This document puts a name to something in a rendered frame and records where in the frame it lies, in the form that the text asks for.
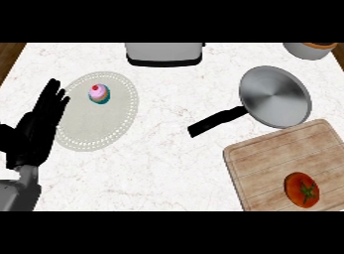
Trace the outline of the pink frosted cupcake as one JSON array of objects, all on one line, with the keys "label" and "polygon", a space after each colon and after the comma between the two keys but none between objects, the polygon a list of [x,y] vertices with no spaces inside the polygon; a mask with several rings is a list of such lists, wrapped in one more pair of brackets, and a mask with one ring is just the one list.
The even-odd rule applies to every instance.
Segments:
[{"label": "pink frosted cupcake", "polygon": [[96,104],[105,104],[110,101],[110,88],[105,84],[95,84],[88,93],[89,100]]}]

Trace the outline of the pale round placemat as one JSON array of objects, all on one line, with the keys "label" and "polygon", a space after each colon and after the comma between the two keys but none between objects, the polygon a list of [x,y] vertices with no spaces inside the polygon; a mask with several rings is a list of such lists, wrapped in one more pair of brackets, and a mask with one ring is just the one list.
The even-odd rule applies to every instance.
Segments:
[{"label": "pale round placemat", "polygon": [[[110,88],[110,101],[93,103],[88,98],[95,84]],[[124,135],[138,112],[138,92],[130,79],[117,72],[86,74],[65,88],[71,98],[58,126],[57,141],[73,151],[88,152],[107,147]]]}]

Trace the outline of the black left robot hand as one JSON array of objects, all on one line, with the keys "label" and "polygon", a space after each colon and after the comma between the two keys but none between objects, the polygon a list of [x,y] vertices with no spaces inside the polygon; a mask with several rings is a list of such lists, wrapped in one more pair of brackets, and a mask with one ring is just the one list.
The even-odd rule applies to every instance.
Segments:
[{"label": "black left robot hand", "polygon": [[0,123],[0,152],[6,154],[9,170],[24,165],[39,167],[46,162],[68,103],[61,82],[52,78],[17,127]]}]

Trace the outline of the wooden cutting board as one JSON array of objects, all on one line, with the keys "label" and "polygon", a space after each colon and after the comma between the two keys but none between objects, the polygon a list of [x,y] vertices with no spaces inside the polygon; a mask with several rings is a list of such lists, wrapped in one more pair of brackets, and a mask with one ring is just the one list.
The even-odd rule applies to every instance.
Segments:
[{"label": "wooden cutting board", "polygon": [[296,172],[319,187],[319,201],[309,209],[344,209],[344,142],[327,120],[231,145],[225,161],[245,211],[303,210],[284,191],[284,180]]}]

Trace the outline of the red tomato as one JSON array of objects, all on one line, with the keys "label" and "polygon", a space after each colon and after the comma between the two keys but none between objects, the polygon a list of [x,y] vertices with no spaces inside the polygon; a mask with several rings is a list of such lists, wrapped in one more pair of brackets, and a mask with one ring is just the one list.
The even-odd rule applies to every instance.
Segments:
[{"label": "red tomato", "polygon": [[294,172],[285,177],[284,192],[290,201],[302,208],[309,208],[319,202],[319,186],[306,173]]}]

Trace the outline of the grey pot with wooden lid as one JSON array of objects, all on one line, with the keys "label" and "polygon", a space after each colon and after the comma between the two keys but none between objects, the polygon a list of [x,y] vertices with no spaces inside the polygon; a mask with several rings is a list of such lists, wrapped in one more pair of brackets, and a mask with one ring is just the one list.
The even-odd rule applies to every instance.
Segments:
[{"label": "grey pot with wooden lid", "polygon": [[321,60],[337,47],[337,43],[284,43],[287,51],[300,59]]}]

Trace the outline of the pale grey toaster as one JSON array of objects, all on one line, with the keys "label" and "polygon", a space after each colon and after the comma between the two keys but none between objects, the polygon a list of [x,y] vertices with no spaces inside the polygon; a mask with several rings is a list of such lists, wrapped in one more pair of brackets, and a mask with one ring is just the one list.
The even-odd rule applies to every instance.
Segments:
[{"label": "pale grey toaster", "polygon": [[204,47],[204,43],[126,43],[126,58],[136,66],[197,65],[203,60]]}]

